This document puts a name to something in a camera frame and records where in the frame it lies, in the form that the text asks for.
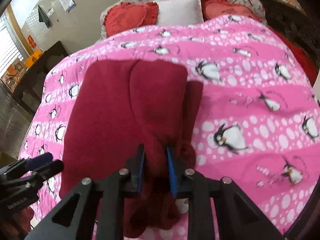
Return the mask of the dark red garment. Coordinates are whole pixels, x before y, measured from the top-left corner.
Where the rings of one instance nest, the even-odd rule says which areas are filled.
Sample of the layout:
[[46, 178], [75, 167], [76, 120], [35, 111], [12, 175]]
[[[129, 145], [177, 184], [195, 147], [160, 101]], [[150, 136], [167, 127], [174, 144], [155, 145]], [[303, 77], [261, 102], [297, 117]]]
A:
[[203, 83], [167, 61], [103, 60], [91, 64], [76, 97], [64, 137], [60, 197], [81, 179], [99, 180], [123, 168], [144, 145], [142, 194], [125, 201], [124, 235], [172, 228], [180, 213], [170, 193], [156, 189], [168, 177], [165, 149], [195, 167], [191, 145]]

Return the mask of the dark wooden bedside cabinet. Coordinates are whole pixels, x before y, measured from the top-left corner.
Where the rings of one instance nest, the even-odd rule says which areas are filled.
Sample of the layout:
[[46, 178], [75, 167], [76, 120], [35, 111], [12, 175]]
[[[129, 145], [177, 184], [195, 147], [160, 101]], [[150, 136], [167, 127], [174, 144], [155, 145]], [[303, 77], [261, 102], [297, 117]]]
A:
[[35, 114], [35, 111], [23, 101], [24, 95], [29, 95], [33, 98], [38, 108], [42, 91], [39, 93], [34, 91], [34, 87], [43, 88], [44, 81], [40, 81], [42, 76], [46, 77], [50, 70], [52, 70], [62, 59], [69, 54], [61, 41], [57, 41], [48, 50], [46, 50], [42, 56], [31, 66], [31, 68], [22, 77], [20, 83], [17, 85], [12, 97], [17, 101], [22, 108], [31, 115]]

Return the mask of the pink penguin quilt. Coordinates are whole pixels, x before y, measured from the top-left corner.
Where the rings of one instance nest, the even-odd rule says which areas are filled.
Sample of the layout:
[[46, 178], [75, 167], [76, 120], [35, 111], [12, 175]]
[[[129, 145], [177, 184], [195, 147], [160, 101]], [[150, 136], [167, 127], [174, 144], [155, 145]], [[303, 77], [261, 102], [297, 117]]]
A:
[[[46, 76], [20, 151], [63, 159], [64, 137], [88, 67], [103, 60], [162, 60], [203, 83], [191, 145], [195, 169], [231, 177], [281, 232], [302, 213], [319, 178], [319, 105], [288, 46], [252, 18], [221, 15], [202, 24], [130, 29], [66, 57]], [[39, 191], [31, 215], [42, 220], [60, 201], [61, 175]], [[186, 200], [169, 230], [140, 239], [185, 239]]]

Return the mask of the orange box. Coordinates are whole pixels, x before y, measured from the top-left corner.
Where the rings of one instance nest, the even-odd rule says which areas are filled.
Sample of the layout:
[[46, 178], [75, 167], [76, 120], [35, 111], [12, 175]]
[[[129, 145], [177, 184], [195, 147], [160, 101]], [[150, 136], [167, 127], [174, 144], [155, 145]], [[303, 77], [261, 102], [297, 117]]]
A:
[[31, 68], [35, 62], [43, 55], [43, 50], [38, 49], [33, 52], [23, 63], [26, 68]]

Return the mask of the left red heart cushion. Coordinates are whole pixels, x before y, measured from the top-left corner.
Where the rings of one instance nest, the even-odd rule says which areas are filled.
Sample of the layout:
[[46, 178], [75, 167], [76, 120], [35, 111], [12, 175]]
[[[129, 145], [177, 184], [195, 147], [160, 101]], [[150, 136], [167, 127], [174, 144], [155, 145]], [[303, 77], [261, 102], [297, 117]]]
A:
[[111, 7], [103, 19], [103, 27], [106, 31], [106, 37], [118, 33], [155, 25], [159, 13], [159, 6], [155, 2], [132, 4], [129, 2], [120, 2]]

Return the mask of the red heart cushion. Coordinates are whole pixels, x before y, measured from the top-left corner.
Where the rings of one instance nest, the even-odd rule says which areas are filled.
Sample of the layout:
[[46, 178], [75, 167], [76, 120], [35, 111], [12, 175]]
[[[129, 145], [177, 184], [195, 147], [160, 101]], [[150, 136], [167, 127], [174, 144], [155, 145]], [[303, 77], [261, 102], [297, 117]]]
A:
[[120, 2], [111, 7], [103, 19], [103, 27], [106, 31], [106, 37], [118, 33], [155, 25], [159, 13], [159, 6], [155, 2], [132, 4], [129, 2]]
[[246, 16], [259, 22], [264, 20], [264, 16], [259, 16], [257, 12], [253, 12], [245, 5], [231, 3], [228, 0], [201, 0], [201, 7], [204, 21], [221, 15]]

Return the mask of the red bed sheet edge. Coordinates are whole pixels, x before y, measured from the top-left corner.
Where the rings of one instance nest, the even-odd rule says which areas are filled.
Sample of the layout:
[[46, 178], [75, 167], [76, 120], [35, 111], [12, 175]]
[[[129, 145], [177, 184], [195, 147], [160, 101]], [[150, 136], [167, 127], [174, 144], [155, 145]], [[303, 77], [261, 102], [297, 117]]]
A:
[[281, 33], [271, 29], [276, 33], [276, 35], [288, 46], [288, 48], [292, 51], [296, 60], [299, 62], [304, 72], [306, 73], [311, 85], [313, 86], [316, 82], [318, 76], [318, 70], [316, 66], [313, 64], [312, 60], [308, 56], [308, 54], [302, 48], [294, 45], [290, 40], [288, 40], [285, 36], [281, 35]]

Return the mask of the white square pillow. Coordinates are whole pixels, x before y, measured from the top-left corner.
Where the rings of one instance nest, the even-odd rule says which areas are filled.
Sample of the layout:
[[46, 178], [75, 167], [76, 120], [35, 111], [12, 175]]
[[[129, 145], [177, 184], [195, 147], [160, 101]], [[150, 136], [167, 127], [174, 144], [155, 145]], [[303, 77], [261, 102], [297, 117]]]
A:
[[195, 25], [203, 23], [201, 0], [155, 0], [158, 5], [157, 25]]

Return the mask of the right red heart cushion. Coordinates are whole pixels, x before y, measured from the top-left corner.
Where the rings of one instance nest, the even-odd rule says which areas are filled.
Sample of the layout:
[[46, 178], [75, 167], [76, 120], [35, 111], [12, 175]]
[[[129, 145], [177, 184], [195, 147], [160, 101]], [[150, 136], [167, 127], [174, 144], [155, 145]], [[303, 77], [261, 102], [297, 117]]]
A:
[[221, 15], [246, 16], [259, 22], [264, 20], [264, 16], [259, 16], [257, 12], [253, 12], [245, 5], [231, 3], [228, 0], [201, 0], [201, 7], [204, 21]]

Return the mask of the dark cloth on wall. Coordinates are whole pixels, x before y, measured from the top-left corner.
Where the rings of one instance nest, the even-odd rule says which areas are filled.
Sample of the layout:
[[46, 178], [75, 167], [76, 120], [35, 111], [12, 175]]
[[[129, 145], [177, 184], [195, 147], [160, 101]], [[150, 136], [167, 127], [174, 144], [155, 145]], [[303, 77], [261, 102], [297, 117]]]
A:
[[47, 16], [46, 12], [38, 5], [38, 15], [39, 15], [39, 22], [44, 23], [46, 27], [49, 29], [50, 28], [50, 19]]

